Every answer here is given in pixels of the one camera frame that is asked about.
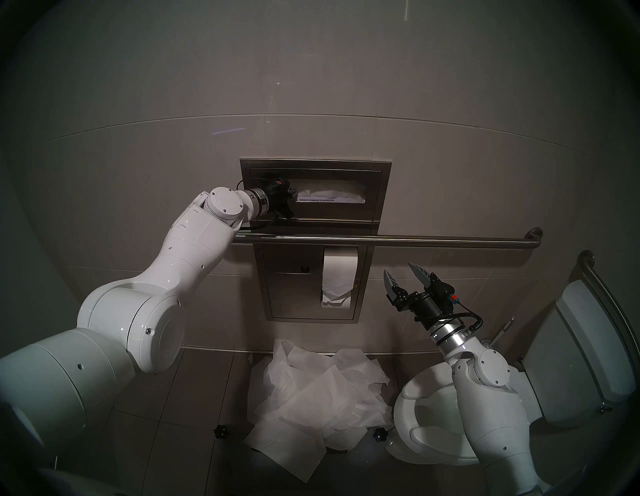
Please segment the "wall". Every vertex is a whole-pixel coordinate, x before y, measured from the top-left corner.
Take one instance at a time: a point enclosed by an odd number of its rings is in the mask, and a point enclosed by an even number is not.
[[[0,139],[76,296],[144,270],[196,194],[239,181],[240,157],[380,159],[393,162],[380,234],[522,237],[539,226],[542,247],[378,248],[360,322],[343,325],[268,323],[252,248],[233,246],[198,289],[186,343],[433,349],[384,297],[383,268],[417,289],[407,261],[485,317],[480,337],[512,315],[513,335],[531,335],[575,261],[588,191],[609,177],[602,150],[620,70],[569,2],[405,6],[66,1],[50,11],[1,77]]]
[[[79,304],[24,215],[0,152],[0,358],[76,327]]]

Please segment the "paper pile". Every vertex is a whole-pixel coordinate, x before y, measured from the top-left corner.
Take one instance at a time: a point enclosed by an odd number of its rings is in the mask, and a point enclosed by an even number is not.
[[[251,371],[244,442],[307,482],[326,448],[348,450],[368,427],[392,425],[380,396],[389,378],[359,349],[331,358],[276,340]]]

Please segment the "toilet paper roll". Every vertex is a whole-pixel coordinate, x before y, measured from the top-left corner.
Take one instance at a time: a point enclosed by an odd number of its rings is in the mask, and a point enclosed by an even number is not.
[[[322,270],[322,303],[324,307],[349,308],[351,290],[358,269],[358,248],[327,246]]]

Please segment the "robotic arm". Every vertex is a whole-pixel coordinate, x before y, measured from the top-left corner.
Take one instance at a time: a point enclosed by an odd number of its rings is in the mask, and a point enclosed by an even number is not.
[[[270,212],[292,216],[289,182],[200,193],[167,233],[142,274],[94,290],[77,328],[0,359],[0,406],[36,458],[51,459],[96,423],[135,374],[160,372],[177,356],[186,309],[240,226]]]
[[[533,465],[527,414],[518,392],[509,385],[511,367],[500,353],[471,336],[482,319],[460,303],[453,286],[421,267],[409,266],[424,292],[408,294],[385,270],[387,298],[399,312],[410,310],[415,315],[451,366],[462,425],[484,468],[490,494],[544,492],[549,486]],[[466,312],[455,312],[455,305]],[[476,321],[467,328],[464,317]]]

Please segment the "stainless steel grab bar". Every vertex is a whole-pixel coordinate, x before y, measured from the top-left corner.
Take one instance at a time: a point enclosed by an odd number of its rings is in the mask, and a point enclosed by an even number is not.
[[[430,248],[511,248],[532,250],[540,246],[542,229],[534,227],[523,239],[505,237],[351,236],[333,234],[266,234],[240,230],[234,243],[282,243],[364,246],[421,246]]]
[[[578,255],[578,267],[584,275],[584,282],[591,289],[591,292],[600,302],[602,308],[609,316],[616,332],[620,336],[620,340],[627,351],[631,366],[636,378],[636,384],[640,384],[640,347],[634,333],[631,323],[625,315],[622,307],[616,300],[613,293],[609,290],[604,281],[598,276],[593,269],[595,265],[595,256],[590,250],[583,250]]]

